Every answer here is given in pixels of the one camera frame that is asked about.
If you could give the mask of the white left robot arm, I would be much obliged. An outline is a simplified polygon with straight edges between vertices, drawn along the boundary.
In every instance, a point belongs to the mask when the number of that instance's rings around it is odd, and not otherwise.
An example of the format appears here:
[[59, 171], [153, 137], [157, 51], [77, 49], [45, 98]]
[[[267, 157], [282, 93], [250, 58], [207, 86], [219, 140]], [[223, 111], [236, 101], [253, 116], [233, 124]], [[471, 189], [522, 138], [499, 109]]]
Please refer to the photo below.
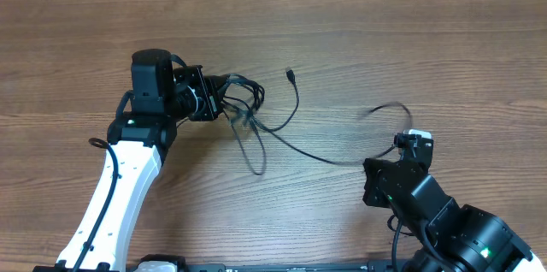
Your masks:
[[132, 233], [150, 186], [176, 139], [178, 123], [213, 121], [230, 77], [205, 75], [161, 49], [132, 54], [132, 89], [125, 92], [105, 140], [103, 171], [74, 236], [51, 271], [123, 271]]

